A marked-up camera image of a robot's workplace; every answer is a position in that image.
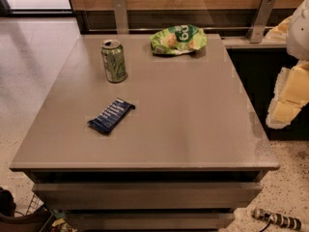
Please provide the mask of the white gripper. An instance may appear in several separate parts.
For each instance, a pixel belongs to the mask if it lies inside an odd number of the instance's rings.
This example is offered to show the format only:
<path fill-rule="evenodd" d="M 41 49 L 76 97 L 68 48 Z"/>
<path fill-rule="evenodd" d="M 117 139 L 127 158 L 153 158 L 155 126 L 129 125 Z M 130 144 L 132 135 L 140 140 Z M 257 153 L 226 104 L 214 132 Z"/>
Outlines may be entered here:
<path fill-rule="evenodd" d="M 282 68 L 277 76 L 274 97 L 267 110 L 266 124 L 283 129 L 309 102 L 309 0 L 266 34 L 269 40 L 285 41 L 287 52 L 299 61 L 291 69 Z"/>

